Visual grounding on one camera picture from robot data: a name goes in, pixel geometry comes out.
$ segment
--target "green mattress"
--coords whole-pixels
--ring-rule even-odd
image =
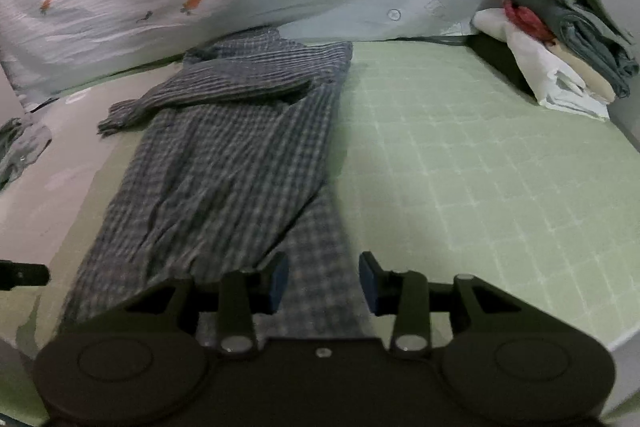
[[[638,172],[612,123],[538,106],[468,48],[355,45],[330,159],[354,255],[474,273],[612,345],[640,327]]]

